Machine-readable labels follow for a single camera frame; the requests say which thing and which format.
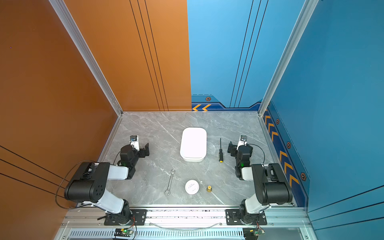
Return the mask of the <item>black yellow screwdriver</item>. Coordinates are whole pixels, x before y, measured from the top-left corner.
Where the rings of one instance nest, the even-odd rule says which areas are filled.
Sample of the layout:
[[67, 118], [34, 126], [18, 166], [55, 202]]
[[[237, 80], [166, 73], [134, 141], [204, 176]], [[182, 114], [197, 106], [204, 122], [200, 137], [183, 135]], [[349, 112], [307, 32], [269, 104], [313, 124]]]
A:
[[224, 154], [223, 154], [223, 149], [222, 149], [222, 139], [220, 139], [219, 162], [220, 163], [224, 162]]

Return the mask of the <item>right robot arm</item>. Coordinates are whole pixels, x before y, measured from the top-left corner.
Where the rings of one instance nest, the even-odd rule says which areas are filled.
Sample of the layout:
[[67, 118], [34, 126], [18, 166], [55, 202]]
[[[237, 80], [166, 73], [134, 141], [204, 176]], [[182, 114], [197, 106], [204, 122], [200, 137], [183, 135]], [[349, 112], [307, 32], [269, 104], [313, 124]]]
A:
[[241, 181], [251, 181], [255, 193], [244, 199], [236, 216], [245, 225], [266, 224], [264, 212], [272, 205], [292, 202], [292, 187], [279, 164], [251, 164], [253, 145], [229, 143], [228, 153], [235, 157], [235, 174]]

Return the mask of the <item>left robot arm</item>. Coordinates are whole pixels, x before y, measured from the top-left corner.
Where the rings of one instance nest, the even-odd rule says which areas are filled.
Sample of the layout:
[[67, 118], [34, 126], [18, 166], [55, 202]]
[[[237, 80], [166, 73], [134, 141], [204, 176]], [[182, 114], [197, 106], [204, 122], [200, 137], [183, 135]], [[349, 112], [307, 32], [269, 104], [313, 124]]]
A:
[[98, 218], [106, 226], [143, 226], [147, 210], [131, 210], [129, 202], [106, 189], [108, 180], [131, 180], [140, 158], [150, 155], [149, 144], [136, 149], [132, 145], [121, 148], [121, 160], [116, 165], [109, 162], [82, 162], [65, 188], [65, 199], [105, 212]]

